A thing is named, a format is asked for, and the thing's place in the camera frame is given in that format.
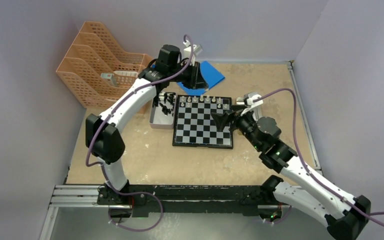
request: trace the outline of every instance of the beige table surface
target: beige table surface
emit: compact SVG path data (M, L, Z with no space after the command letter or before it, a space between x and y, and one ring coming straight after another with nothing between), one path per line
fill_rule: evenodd
M285 64L214 64L214 67L225 76L225 80L206 95L236 99L253 91L265 95L279 88L293 89ZM171 83L165 91L185 94L175 83ZM280 139L295 149L291 94L285 91L277 93L264 100L261 109L264 116L276 120L282 130ZM102 111L93 108L86 110L71 159L67 184L104 182L100 167L85 166L85 119L91 113L99 115ZM122 164L131 184L261 185L270 175L276 175L276 172L263 165L253 146L237 131L233 136L233 149L179 147L172 146L173 130L152 129L149 119L150 107L145 114L136 114L121 134L126 145ZM296 130L302 155L310 166L314 166L300 110ZM92 156L90 160L95 162L96 158Z

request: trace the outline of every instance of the gray floor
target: gray floor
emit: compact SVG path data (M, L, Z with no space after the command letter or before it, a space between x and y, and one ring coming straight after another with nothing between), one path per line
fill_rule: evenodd
M146 228L158 219L129 219L129 227ZM60 208L52 240L332 240L325 228L311 217L293 209L274 227L255 222L258 217L241 214L167 213L161 223L147 232L131 232L108 224L106 208Z

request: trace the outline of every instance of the purple hose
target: purple hose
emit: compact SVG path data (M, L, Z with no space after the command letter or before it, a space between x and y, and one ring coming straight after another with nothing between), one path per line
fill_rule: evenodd
M89 145L89 149L87 150L87 155L86 155L86 166L87 167L91 167L91 166L94 166L94 165L101 165L101 169L102 169L102 173L103 173L103 176L105 177L105 182L107 183L107 185L114 191L116 192L117 194L121 195L121 196L133 196L133 195L140 195L140 194L144 194L144 195L149 195L153 198L156 199L156 201L158 202L158 205L161 209L161 215L159 216L158 220L156 221L156 223L148 228L145 228L145 229L135 229L135 228L130 228L130 227L127 227L127 226L123 226L121 224L117 224L115 223L114 221L111 220L111 216L109 215L109 212L108 212L108 216L110 217L110 222L114 225L116 225L117 227L120 227L120 228L123 228L123 229L126 229L126 230L129 230L129 231L133 231L133 232L145 232L145 231L148 231L148 230L151 230L153 228L155 228L160 222L161 222L161 219L163 219L163 216L164 216L164 210L163 210L163 204L161 203L161 201L158 199L158 197L154 196L153 194L149 193L149 192L134 192L134 193L122 193L120 191L118 191L117 189L114 188L114 186L111 184L111 182L109 181L108 179L108 176L107 176L107 173L105 172L105 169L104 169L104 166L101 162L99 161L96 161L96 162L93 162L93 163L89 163L89 160L91 158L91 154L92 154L92 147L95 145L95 141L97 140L98 138L98 135L99 133L101 132L101 130L104 128L104 125L108 122L108 120L110 119L111 115L113 115L117 109L119 109L119 107L127 100L129 99L131 96L133 96L133 94L136 94L137 91L143 89L143 88L146 88L146 87L149 87L149 86L153 86L153 85L157 85L157 84L160 84L160 83L163 83L163 82L167 82L167 81L170 81L174 78L176 78L177 76L179 76L180 74L182 74L186 68L188 68L189 64L191 64L191 60L192 60L192 56L194 54L194 43L192 42L192 39L191 37L188 35L188 34L185 34L183 36L183 41L185 42L186 39L189 40L189 43L190 43L190 56L189 56L189 59L187 60L186 64L182 67L182 69L180 69L178 72L176 72L175 74L171 75L171 76L168 76L164 79L161 79L161 80L158 80L158 81L154 81L154 82L150 82L150 83L147 83L147 84L144 84L142 86L139 86L138 88L136 88L135 90L129 92L123 99L121 99L121 101L114 107L114 109L111 111L111 114L109 114L103 121L102 123L99 125L98 129L96 130L95 134L93 135L92 137L92 140L90 141L90 145Z
M351 208L353 208L354 210L356 210L359 214L363 215L365 218L369 219L370 221L373 221L379 225L381 225L382 227L384 227L384 222L381 222L373 217L371 217L370 215L372 216L375 216L375 215L384 215L384 212L374 212L372 214L366 214L364 213L362 210L360 210L358 207L354 206L354 204L352 204L350 201L346 200L343 196L341 196L340 194L338 194L337 192L335 192L333 189L331 189L330 187L326 186L325 184L323 184L320 180L317 179L316 176L314 176L311 172L310 172L310 169L308 168L307 164L304 162L304 158L303 158L303 155L301 154L301 151L300 151L300 148L298 147L298 141L297 141L297 131L296 131L296 122L297 122L297 97L295 96L295 93L294 91L292 91L291 89L289 88L280 88L280 89L277 89L275 91L272 91L262 97L259 97L258 99L254 100L254 103L255 102L258 102L260 100L263 100L265 98L268 98L270 97L271 95L273 94L276 94L278 92L281 92L281 91L288 91L290 92L290 94L292 94L292 97L293 97L293 120L292 120L292 135L293 135L293 143L295 144L295 148L296 148L296 152L298 153L298 156L299 156L299 160L301 161L301 164L302 166L304 167L305 171L311 176L311 178L316 182L318 183L320 186L322 186L324 189L326 189L328 192L330 192L331 194L335 195L336 197L338 197L339 199L341 199L343 202L345 202L346 204L348 204Z

